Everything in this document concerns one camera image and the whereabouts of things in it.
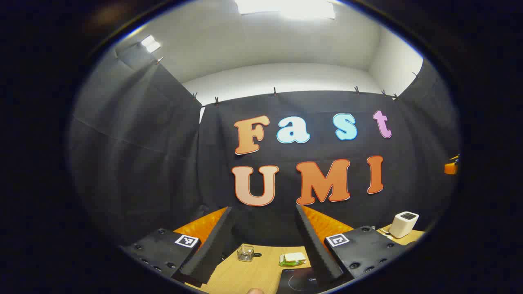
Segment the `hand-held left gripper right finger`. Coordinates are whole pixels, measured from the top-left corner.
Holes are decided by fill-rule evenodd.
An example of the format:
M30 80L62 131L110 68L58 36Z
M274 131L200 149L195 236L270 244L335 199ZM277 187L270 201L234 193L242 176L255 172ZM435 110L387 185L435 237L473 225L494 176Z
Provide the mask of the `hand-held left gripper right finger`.
M296 205L295 215L308 260L321 286L362 279L409 249L370 226L343 228L343 223L304 205Z

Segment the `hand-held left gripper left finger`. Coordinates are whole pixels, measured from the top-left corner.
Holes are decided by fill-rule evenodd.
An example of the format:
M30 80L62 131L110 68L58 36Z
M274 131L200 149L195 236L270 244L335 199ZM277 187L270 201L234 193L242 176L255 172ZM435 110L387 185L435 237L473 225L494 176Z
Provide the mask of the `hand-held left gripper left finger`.
M201 286L222 262L235 218L234 208L225 207L175 230L155 229L120 249L157 275Z

